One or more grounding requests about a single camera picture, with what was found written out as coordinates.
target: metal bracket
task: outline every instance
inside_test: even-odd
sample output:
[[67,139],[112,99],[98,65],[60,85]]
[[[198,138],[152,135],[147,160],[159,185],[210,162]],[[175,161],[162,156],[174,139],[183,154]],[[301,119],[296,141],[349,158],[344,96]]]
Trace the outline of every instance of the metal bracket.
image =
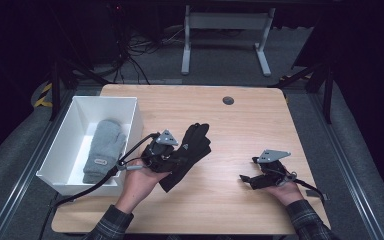
[[274,162],[276,160],[279,160],[281,158],[284,158],[284,157],[287,157],[287,156],[290,156],[290,155],[291,155],[290,152],[266,149],[261,154],[261,156],[257,159],[257,163]]
[[174,145],[174,146],[179,145],[177,140],[173,137],[173,135],[167,129],[164,130],[163,133],[161,133],[161,135],[155,141],[163,145]]
[[278,187],[283,186],[287,182],[295,181],[295,179],[297,179],[297,173],[296,172],[291,172],[291,174],[288,175],[288,176],[285,176],[282,181],[277,182],[276,186],[278,186]]

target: white container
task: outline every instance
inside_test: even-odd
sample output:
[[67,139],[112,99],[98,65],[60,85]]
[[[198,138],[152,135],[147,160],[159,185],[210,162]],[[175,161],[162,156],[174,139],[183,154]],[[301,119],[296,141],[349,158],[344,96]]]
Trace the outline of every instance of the white container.
[[[137,98],[75,96],[48,154],[36,176],[63,196],[74,195],[93,184],[83,183],[90,144],[101,120],[115,119],[127,136],[123,155],[142,138],[143,121]],[[136,149],[127,159],[139,155]],[[118,196],[123,189],[125,171],[118,172],[88,196]]]

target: dark background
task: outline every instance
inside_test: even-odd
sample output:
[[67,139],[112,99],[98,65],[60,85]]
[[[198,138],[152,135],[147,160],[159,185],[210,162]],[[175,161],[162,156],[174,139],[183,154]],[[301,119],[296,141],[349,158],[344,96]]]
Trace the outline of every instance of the dark background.
[[[46,81],[58,56],[89,69],[117,58],[106,4],[55,1],[49,6],[41,1],[0,1],[0,144],[33,111],[31,95]],[[182,24],[184,13],[183,7],[174,6],[126,9],[126,21],[156,40],[163,28]],[[319,14],[278,9],[273,26],[311,27]],[[365,1],[329,14],[324,15],[330,16],[327,24],[315,28],[296,65],[319,61],[325,56],[320,49],[333,53],[334,79],[384,180],[384,1]]]

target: gray cloth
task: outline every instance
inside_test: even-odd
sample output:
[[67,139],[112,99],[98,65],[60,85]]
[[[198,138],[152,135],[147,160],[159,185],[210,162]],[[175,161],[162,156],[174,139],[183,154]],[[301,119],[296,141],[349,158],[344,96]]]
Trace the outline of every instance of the gray cloth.
[[83,183],[96,184],[113,168],[121,154],[126,135],[114,120],[102,120],[96,127],[90,145],[89,157],[83,168]]

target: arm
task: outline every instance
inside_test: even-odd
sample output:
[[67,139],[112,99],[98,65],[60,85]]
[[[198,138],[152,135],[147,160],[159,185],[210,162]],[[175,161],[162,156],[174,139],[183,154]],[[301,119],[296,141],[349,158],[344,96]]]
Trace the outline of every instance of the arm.
[[267,187],[265,189],[286,207],[292,225],[300,239],[338,239],[323,224],[308,201],[304,199],[296,183],[287,182],[280,187]]
[[[129,165],[143,165],[136,160]],[[84,239],[123,239],[133,220],[132,211],[154,189],[155,185],[169,173],[154,173],[148,168],[127,171],[124,188],[115,205],[111,205],[95,228]]]

